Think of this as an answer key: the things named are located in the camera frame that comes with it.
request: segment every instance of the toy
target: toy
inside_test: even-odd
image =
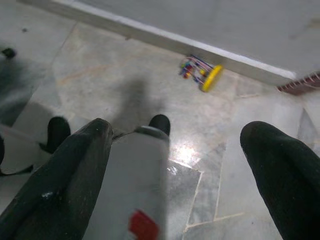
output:
[[[222,65],[210,65],[193,55],[187,56],[181,62],[180,67],[180,75],[184,79],[192,76],[193,80],[199,84],[199,88],[205,93],[209,92],[217,83],[224,69]]]

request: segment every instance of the black rubber tip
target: black rubber tip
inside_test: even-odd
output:
[[[13,59],[17,53],[15,50],[12,48],[6,48],[5,50],[2,51],[2,54],[7,58],[7,59]]]
[[[4,160],[4,156],[5,156],[5,142],[4,142],[4,139],[0,136],[0,165],[1,165],[2,161]],[[28,173],[31,173],[33,169],[34,169],[34,166],[29,166],[26,169],[23,169],[21,171],[15,172],[15,173],[10,173],[10,174],[3,173],[0,169],[0,177],[28,174]]]
[[[165,115],[159,114],[154,116],[151,119],[149,126],[161,130],[168,136],[170,135],[170,128],[171,128],[170,120]]]
[[[53,154],[60,144],[71,134],[69,123],[61,116],[55,116],[50,119],[48,124],[48,140],[46,145],[40,144],[40,147]]]

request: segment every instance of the marble floor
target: marble floor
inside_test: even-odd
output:
[[[52,116],[68,119],[72,132],[94,118],[130,132],[165,114],[172,128],[167,239],[281,239],[240,131],[265,121],[320,154],[320,94],[293,97],[229,70],[203,93],[178,76],[177,53],[11,0],[0,2],[0,16],[0,46],[18,52],[10,68],[0,59],[1,123],[45,142]],[[7,190],[0,179],[0,198]]]

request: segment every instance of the wall baseboard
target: wall baseboard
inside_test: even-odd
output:
[[[285,85],[296,78],[295,72],[115,15],[76,0],[19,1],[176,53],[196,55],[209,63],[222,64],[226,69],[269,85]]]

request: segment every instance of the red label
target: red label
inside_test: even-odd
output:
[[[156,240],[159,234],[157,224],[140,210],[132,215],[129,230],[137,240]]]

